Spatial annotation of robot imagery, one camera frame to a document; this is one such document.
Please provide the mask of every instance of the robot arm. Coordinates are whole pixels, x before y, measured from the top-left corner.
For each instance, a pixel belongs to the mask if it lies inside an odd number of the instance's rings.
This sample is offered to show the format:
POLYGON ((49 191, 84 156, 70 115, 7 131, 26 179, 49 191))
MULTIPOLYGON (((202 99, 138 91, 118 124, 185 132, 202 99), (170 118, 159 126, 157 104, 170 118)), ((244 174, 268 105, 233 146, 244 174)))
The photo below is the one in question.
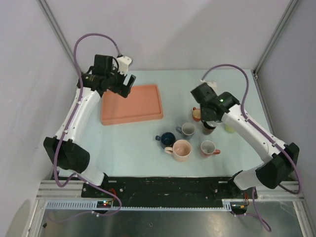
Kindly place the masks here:
MULTIPOLYGON (((129 95, 136 77, 132 75, 127 85, 123 83, 131 63, 131 58, 122 55, 116 59, 112 56, 95 55, 94 65, 90 67, 87 73, 81 76, 83 81, 82 99, 68 126, 68 130, 65 131, 66 134, 58 154, 57 165, 60 168, 80 173, 84 179, 97 186, 101 185, 104 173, 97 168, 94 157, 90 157, 89 152, 80 146, 82 133, 92 110, 107 89, 118 93, 124 98, 129 95), (113 60, 116 62, 116 67, 113 66, 113 60)), ((52 163, 57 144, 64 132, 66 123, 78 103, 79 93, 80 88, 76 90, 73 104, 55 136, 53 138, 46 137, 44 140, 44 147, 52 163)))
POLYGON ((203 83, 191 91, 195 100, 200 103, 201 119, 209 124, 222 121, 224 124, 232 127, 252 148, 258 153, 263 164, 250 170, 236 173, 229 181, 232 192, 237 194, 240 190, 246 190, 250 187, 265 185, 274 189, 283 181, 293 168, 285 155, 276 148, 278 144, 296 164, 299 148, 291 143, 285 144, 283 141, 275 138, 266 131, 247 113, 245 118, 241 112, 239 101, 230 93, 224 92, 216 95, 214 90, 203 83), (262 133, 255 129, 248 120, 251 119, 259 126, 269 137, 275 141, 272 144, 262 133))

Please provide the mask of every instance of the white table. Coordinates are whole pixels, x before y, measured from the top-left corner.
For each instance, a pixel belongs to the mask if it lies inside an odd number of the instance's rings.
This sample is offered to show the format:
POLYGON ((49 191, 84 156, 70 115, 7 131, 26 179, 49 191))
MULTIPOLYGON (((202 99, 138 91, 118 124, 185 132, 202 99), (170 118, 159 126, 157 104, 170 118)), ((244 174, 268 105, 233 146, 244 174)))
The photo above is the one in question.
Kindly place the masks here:
MULTIPOLYGON (((99 169, 108 176, 226 176, 258 166, 262 163, 259 156, 236 132, 228 133, 224 126, 219 126, 211 135, 203 135, 201 122, 193 121, 192 108, 199 104, 190 91, 200 84, 204 73, 205 70, 129 72, 136 76, 135 85, 158 85, 163 119, 103 126, 100 102, 85 128, 82 147, 96 158, 99 169), (164 152, 155 136, 170 131, 181 139, 175 127, 188 121, 197 128, 190 140, 193 150, 187 162, 177 162, 164 152), (204 140, 213 141, 221 154, 202 158, 199 146, 204 140)), ((251 71, 246 70, 246 73, 250 88, 245 108, 269 130, 251 71)), ((215 70, 206 80, 217 83, 218 94, 228 91, 241 101, 246 82, 239 71, 215 70)), ((60 176, 68 175, 69 172, 60 171, 60 176)))

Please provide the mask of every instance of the orange tray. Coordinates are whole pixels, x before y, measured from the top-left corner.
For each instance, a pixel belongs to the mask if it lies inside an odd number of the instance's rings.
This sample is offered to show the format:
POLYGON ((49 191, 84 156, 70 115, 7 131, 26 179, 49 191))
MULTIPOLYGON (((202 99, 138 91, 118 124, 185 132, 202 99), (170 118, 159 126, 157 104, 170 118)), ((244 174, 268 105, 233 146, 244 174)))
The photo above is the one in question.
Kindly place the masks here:
POLYGON ((102 96, 103 125, 162 118, 162 105, 157 85, 133 86, 127 98, 111 91, 105 92, 102 96))

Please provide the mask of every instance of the white wall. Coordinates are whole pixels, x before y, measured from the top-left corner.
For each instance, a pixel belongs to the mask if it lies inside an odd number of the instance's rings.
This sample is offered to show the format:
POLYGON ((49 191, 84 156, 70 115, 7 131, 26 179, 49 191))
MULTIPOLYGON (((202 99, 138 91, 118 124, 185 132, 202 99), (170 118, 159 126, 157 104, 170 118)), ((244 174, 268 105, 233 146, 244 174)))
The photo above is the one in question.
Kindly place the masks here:
POLYGON ((77 79, 35 0, 0 9, 0 236, 15 216, 8 236, 17 237, 51 169, 43 140, 65 118, 77 79))
MULTIPOLYGON (((253 69, 290 0, 48 0, 71 47, 86 33, 113 37, 139 69, 253 69)), ((115 54, 105 39, 86 39, 79 63, 115 54)))
POLYGON ((259 73, 277 136, 300 147, 298 167, 316 221, 316 1, 304 0, 259 73))

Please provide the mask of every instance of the gray floor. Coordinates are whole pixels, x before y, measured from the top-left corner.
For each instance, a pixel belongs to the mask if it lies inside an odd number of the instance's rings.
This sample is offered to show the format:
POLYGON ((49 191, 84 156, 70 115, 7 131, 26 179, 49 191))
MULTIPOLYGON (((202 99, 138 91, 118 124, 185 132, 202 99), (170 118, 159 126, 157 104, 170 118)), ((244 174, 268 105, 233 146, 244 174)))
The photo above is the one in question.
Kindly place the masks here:
MULTIPOLYGON (((62 224, 47 222, 40 237, 302 237, 291 202, 258 203, 272 233, 253 217, 234 218, 228 212, 121 211, 112 217, 85 214, 62 224)), ((65 219, 80 211, 53 211, 65 219)), ((253 205, 248 208, 254 213, 253 205)))

